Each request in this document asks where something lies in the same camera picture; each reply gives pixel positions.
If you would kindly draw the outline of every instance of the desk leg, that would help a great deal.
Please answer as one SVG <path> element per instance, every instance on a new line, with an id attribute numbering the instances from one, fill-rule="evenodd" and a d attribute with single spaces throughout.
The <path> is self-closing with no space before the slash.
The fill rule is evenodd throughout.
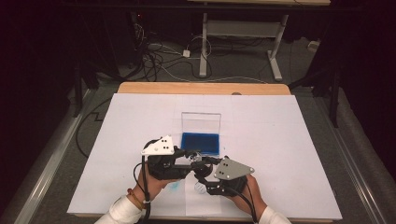
<path id="1" fill-rule="evenodd" d="M 207 13 L 204 13 L 204 19 L 202 24 L 202 49 L 201 49 L 201 61 L 199 65 L 199 77 L 206 77 L 206 66 L 207 66 L 206 37 L 207 37 Z"/>
<path id="2" fill-rule="evenodd" d="M 282 22 L 279 24 L 279 28 L 276 33 L 275 45 L 273 50 L 268 50 L 268 60 L 270 61 L 271 68 L 274 73 L 274 78 L 276 81 L 282 81 L 282 75 L 280 74 L 279 66 L 276 62 L 276 53 L 277 49 L 279 48 L 280 41 L 282 40 L 283 32 L 286 28 L 286 22 L 288 21 L 289 15 L 284 15 L 282 17 Z"/>

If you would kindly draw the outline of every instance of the white sleeve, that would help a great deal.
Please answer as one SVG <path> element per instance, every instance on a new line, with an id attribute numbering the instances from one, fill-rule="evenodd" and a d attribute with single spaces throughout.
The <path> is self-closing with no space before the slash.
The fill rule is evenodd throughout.
<path id="1" fill-rule="evenodd" d="M 116 200 L 95 224 L 133 224 L 141 217 L 142 211 L 138 209 L 126 195 Z"/>
<path id="2" fill-rule="evenodd" d="M 274 211 L 274 209 L 267 206 L 262 213 L 259 224 L 287 224 L 290 221 L 282 214 Z"/>

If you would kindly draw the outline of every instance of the gray carpet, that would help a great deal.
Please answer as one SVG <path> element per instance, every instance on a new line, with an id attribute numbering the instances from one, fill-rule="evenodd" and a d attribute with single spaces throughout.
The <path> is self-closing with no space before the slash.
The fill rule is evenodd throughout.
<path id="1" fill-rule="evenodd" d="M 293 44 L 281 44 L 281 48 L 276 57 L 284 78 L 281 83 L 289 84 L 304 76 L 314 56 L 314 53 L 306 50 L 305 47 L 307 44 L 308 42 L 304 39 L 296 41 Z M 178 52 L 183 50 L 182 47 L 172 43 L 167 43 L 167 46 L 176 49 Z M 258 46 L 243 47 L 241 49 L 235 49 L 232 52 L 229 52 L 229 49 L 225 48 L 214 48 L 211 55 L 212 57 L 209 57 L 212 69 L 212 76 L 209 80 L 238 77 L 222 79 L 220 82 L 256 82 L 253 79 L 241 78 L 250 77 L 268 83 L 275 83 L 264 52 L 266 49 L 270 49 L 271 46 L 272 42 L 265 40 Z M 177 57 L 170 54 L 162 54 L 162 56 L 166 61 Z M 188 62 L 193 65 L 194 73 L 197 75 L 198 61 L 188 60 Z M 165 67 L 171 64 L 172 63 L 167 63 L 163 66 Z M 122 73 L 127 73 L 129 69 L 122 67 L 121 71 Z M 162 70 L 158 74 L 157 80 L 180 81 L 177 78 L 200 80 L 191 75 L 191 66 L 188 63 L 176 64 L 169 67 L 167 71 L 171 73 L 173 77 Z M 102 80 L 100 88 L 95 92 L 87 111 L 90 111 L 105 99 L 111 97 L 118 89 L 118 83 L 107 80 L 103 76 L 100 76 L 100 78 Z M 334 138 L 333 129 L 327 122 L 326 115 L 322 113 L 323 109 L 318 103 L 318 99 L 312 97 L 309 88 L 297 88 L 292 93 L 297 97 L 308 131 L 312 137 L 319 158 L 334 191 L 335 199 L 343 215 L 343 220 L 337 221 L 336 223 L 373 223 L 361 201 L 355 183 L 350 177 L 345 160 L 340 153 L 339 144 Z M 319 100 L 325 103 L 327 102 L 327 99 Z M 108 103 L 95 110 L 99 112 L 99 119 L 105 116 L 107 107 Z M 391 223 L 396 214 L 396 188 L 394 181 L 375 155 L 358 121 L 353 116 L 353 112 L 349 110 L 347 99 L 343 93 L 340 94 L 338 112 L 338 124 L 340 126 L 338 131 L 342 134 L 344 139 L 346 139 L 347 147 L 350 148 L 351 154 L 356 159 L 362 175 L 367 180 L 367 184 L 370 186 L 373 195 L 377 199 L 378 206 L 383 216 Z M 78 132 L 80 146 L 87 154 L 90 153 L 102 124 L 101 121 L 95 121 L 95 118 L 96 115 L 89 115 Z M 31 223 L 93 223 L 97 219 L 97 217 L 75 217 L 66 214 L 66 210 L 86 162 L 86 159 L 78 151 L 75 138 L 76 136 L 74 136 L 71 144 L 68 146 L 56 176 L 53 178 L 49 190 L 36 210 Z M 14 197 L 13 203 L 10 204 L 10 207 L 2 216 L 0 223 L 14 222 L 24 201 L 39 177 L 40 172 L 44 168 L 46 161 L 49 159 L 50 153 L 50 146 L 43 150 L 42 155 L 35 163 L 31 173 L 26 177 L 23 185 Z M 152 223 L 187 222 L 157 220 Z"/>

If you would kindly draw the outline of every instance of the white desk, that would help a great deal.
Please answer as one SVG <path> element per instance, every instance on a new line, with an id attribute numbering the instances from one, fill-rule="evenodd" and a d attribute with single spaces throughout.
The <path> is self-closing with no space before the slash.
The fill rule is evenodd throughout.
<path id="1" fill-rule="evenodd" d="M 133 169 L 149 140 L 172 134 L 179 146 L 181 112 L 208 112 L 221 114 L 220 156 L 254 167 L 262 196 L 276 211 L 291 220 L 342 218 L 294 96 L 260 95 L 260 87 L 276 94 L 276 85 L 265 84 L 131 84 L 131 91 L 164 94 L 119 93 L 113 97 L 68 213 L 105 213 L 134 186 Z M 177 86 L 183 94 L 172 94 L 172 89 L 178 92 Z M 284 85 L 278 86 L 278 92 L 288 94 Z M 219 95 L 191 94 L 193 87 L 197 92 L 212 90 Z M 226 95 L 230 87 L 259 95 Z M 150 217 L 249 219 L 225 198 L 192 195 L 194 182 L 190 174 L 169 185 L 152 203 Z"/>
<path id="2" fill-rule="evenodd" d="M 229 3 L 229 4 L 265 4 L 265 5 L 304 5 L 304 6 L 328 6 L 330 0 L 191 0 L 193 2 Z M 208 35 L 234 35 L 252 37 L 274 37 L 275 43 L 272 50 L 267 51 L 269 63 L 271 65 L 276 81 L 282 80 L 282 75 L 276 61 L 276 54 L 282 40 L 283 32 L 286 28 L 289 15 L 283 15 L 280 22 L 262 21 L 210 21 L 207 13 L 204 13 L 202 31 L 202 49 L 200 61 L 200 77 L 206 77 L 207 46 Z"/>

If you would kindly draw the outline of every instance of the blue object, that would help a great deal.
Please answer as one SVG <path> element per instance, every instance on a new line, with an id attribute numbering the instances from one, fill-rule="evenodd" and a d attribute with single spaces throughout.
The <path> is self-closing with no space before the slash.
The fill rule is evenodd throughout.
<path id="1" fill-rule="evenodd" d="M 201 150 L 204 155 L 219 155 L 219 135 L 216 133 L 183 133 L 181 149 Z"/>

